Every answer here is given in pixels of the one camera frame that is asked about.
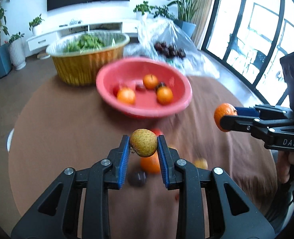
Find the person's right hand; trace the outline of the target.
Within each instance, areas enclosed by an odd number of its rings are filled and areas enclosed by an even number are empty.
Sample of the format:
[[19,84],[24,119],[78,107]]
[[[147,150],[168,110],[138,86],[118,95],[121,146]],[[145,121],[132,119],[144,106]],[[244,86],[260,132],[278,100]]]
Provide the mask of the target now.
[[279,182],[288,182],[290,178],[290,167],[292,166],[294,166],[294,152],[279,151],[276,164]]

